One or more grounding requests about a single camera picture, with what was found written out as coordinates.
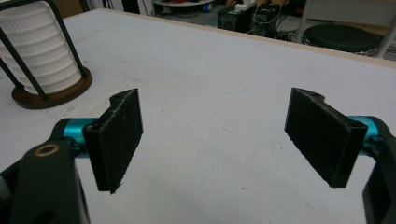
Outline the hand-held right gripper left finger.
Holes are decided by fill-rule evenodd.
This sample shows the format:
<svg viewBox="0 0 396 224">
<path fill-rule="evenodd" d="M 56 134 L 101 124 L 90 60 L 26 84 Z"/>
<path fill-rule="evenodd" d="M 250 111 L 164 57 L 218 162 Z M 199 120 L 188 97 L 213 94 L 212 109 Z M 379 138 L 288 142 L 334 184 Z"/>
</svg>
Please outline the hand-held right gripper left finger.
<svg viewBox="0 0 396 224">
<path fill-rule="evenodd" d="M 99 191 L 113 194 L 121 184 L 143 134 L 138 89 L 109 98 L 99 118 L 66 119 L 63 138 L 90 159 Z"/>
</svg>

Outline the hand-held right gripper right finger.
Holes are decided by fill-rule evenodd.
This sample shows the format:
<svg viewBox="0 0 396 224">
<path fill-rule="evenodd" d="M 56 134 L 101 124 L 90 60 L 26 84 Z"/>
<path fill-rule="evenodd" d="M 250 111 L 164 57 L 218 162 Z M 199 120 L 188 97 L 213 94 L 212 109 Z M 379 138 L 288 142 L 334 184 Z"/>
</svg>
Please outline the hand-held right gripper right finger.
<svg viewBox="0 0 396 224">
<path fill-rule="evenodd" d="M 359 153 L 378 135 L 378 128 L 365 116 L 343 115 L 319 93 L 293 88 L 285 132 L 330 187 L 344 188 Z"/>
</svg>

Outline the black rod cup holder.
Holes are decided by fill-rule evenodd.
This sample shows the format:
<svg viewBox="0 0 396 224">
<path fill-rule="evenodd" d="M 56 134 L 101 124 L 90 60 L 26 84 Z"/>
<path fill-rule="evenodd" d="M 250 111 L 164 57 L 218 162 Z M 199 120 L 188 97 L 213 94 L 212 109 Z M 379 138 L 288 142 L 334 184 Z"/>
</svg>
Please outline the black rod cup holder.
<svg viewBox="0 0 396 224">
<path fill-rule="evenodd" d="M 64 34 L 66 43 L 77 63 L 81 73 L 81 80 L 66 90 L 52 94 L 44 93 L 21 56 L 0 28 L 0 68 L 14 84 L 14 89 L 11 93 L 13 100 L 19 106 L 28 109 L 43 109 L 67 103 L 80 96 L 92 84 L 92 75 L 89 69 L 82 65 L 61 14 L 51 0 L 0 0 L 0 11 L 40 1 L 48 3 L 54 13 L 56 21 Z"/>
</svg>

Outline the stack of paper cups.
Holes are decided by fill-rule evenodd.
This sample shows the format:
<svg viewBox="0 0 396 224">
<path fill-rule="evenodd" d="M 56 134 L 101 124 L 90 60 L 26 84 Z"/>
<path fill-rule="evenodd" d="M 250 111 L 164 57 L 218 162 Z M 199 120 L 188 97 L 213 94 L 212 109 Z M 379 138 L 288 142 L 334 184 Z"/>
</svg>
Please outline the stack of paper cups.
<svg viewBox="0 0 396 224">
<path fill-rule="evenodd" d="M 66 90 L 81 73 L 60 25 L 44 1 L 0 11 L 0 28 L 46 94 Z"/>
</svg>

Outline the black round stool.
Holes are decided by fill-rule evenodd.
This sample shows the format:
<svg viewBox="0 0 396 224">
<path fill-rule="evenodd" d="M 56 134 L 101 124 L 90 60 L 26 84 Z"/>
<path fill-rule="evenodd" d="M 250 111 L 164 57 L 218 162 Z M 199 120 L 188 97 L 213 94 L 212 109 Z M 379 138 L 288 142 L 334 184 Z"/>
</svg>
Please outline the black round stool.
<svg viewBox="0 0 396 224">
<path fill-rule="evenodd" d="M 369 56 L 375 53 L 382 39 L 382 35 L 348 25 L 321 24 L 307 28 L 302 42 L 309 46 Z"/>
</svg>

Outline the white table mat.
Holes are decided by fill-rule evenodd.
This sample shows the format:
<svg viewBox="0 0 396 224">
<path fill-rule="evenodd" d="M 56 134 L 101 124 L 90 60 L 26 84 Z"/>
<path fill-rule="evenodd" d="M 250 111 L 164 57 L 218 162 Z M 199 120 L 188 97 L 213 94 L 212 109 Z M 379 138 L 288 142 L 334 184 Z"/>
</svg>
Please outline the white table mat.
<svg viewBox="0 0 396 224">
<path fill-rule="evenodd" d="M 92 84 L 75 100 L 29 110 L 0 70 L 0 171 L 63 118 L 95 118 L 138 89 L 144 132 L 115 193 L 78 162 L 92 224 L 365 224 L 373 159 L 332 189 L 284 126 L 292 88 L 396 134 L 396 62 L 113 10 L 67 18 Z"/>
</svg>

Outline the white desk leg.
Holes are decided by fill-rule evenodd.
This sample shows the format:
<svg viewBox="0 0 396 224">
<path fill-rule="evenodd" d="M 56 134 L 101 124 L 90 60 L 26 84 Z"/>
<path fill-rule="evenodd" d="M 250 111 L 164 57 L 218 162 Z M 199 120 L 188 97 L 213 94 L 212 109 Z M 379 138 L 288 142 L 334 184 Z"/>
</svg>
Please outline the white desk leg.
<svg viewBox="0 0 396 224">
<path fill-rule="evenodd" d="M 395 36 L 396 36 L 396 16 L 392 20 L 389 31 L 384 36 L 384 38 L 382 39 L 381 43 L 379 44 L 379 46 L 375 51 L 374 56 L 376 58 L 383 58 L 385 52 L 387 51 L 388 47 L 390 46 Z"/>
<path fill-rule="evenodd" d="M 295 43 L 301 44 L 302 43 L 302 38 L 304 34 L 304 28 L 306 25 L 306 22 L 308 20 L 308 16 L 310 15 L 311 7 L 313 4 L 314 0 L 306 0 L 305 5 L 304 5 L 304 12 L 301 17 L 300 23 L 299 23 L 299 28 L 297 30 L 297 35 L 295 38 Z"/>
</svg>

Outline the black computer tower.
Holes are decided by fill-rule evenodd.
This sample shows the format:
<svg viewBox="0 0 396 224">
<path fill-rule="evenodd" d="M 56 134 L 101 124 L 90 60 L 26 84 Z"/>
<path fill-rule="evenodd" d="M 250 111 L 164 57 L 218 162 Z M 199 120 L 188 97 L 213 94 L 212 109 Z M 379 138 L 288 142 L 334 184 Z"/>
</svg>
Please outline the black computer tower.
<svg viewBox="0 0 396 224">
<path fill-rule="evenodd" d="M 249 30 L 251 9 L 224 8 L 218 12 L 218 27 L 223 30 L 246 33 Z"/>
</svg>

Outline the round white table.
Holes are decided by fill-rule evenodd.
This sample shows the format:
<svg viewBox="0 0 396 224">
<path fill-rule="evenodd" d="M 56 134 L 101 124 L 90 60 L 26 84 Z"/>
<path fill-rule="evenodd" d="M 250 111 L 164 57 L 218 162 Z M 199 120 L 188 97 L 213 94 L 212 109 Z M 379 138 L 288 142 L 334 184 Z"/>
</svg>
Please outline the round white table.
<svg viewBox="0 0 396 224">
<path fill-rule="evenodd" d="M 173 14 L 177 10 L 194 9 L 204 13 L 210 12 L 215 0 L 152 0 L 156 14 Z"/>
</svg>

